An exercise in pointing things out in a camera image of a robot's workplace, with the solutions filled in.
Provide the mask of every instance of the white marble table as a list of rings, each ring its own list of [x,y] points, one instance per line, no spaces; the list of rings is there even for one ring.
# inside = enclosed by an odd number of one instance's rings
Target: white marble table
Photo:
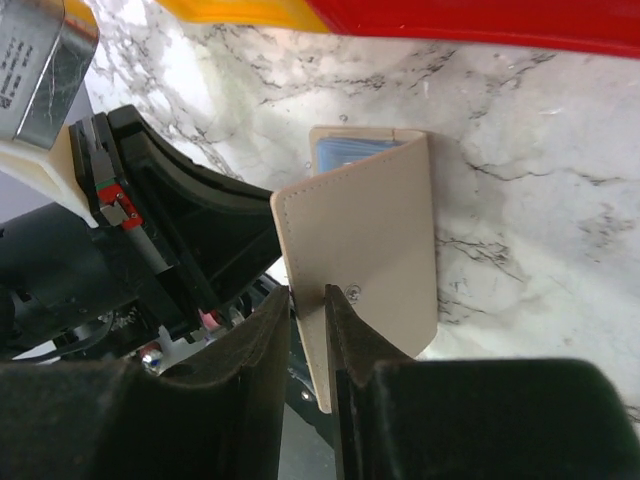
[[[640,61],[89,3],[94,111],[131,103],[227,175],[270,189],[308,176],[315,124],[434,132],[440,330],[423,356],[585,358],[640,422]]]

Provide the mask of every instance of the marble countertop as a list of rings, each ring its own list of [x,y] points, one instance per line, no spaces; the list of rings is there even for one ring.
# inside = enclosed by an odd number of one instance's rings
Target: marble countertop
[[[309,176],[317,124],[433,132],[440,324],[423,357],[584,358],[640,422],[640,61],[89,4],[94,111],[133,104],[226,175]]]

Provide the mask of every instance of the leather wallet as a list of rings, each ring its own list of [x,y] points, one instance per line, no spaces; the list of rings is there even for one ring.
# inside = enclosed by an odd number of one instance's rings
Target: leather wallet
[[[413,357],[435,336],[438,309],[426,132],[316,127],[314,163],[326,137],[401,143],[271,197],[315,394],[328,413],[326,284],[340,286],[365,322]]]

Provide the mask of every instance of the red clip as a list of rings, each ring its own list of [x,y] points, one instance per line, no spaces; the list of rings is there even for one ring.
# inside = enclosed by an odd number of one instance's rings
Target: red clip
[[[132,228],[139,227],[144,223],[144,220],[138,213],[138,210],[136,210],[136,207],[133,206],[129,197],[127,197],[122,190],[122,187],[117,183],[98,190],[98,198],[100,198],[102,203],[106,205],[114,205],[115,203],[118,203],[122,207],[129,217],[128,220],[125,220],[121,224],[124,230],[131,230]]]

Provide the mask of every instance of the yellow container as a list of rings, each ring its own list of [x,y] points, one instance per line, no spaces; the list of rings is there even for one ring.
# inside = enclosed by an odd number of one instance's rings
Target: yellow container
[[[240,23],[326,33],[304,0],[158,0],[178,18],[197,23]]]

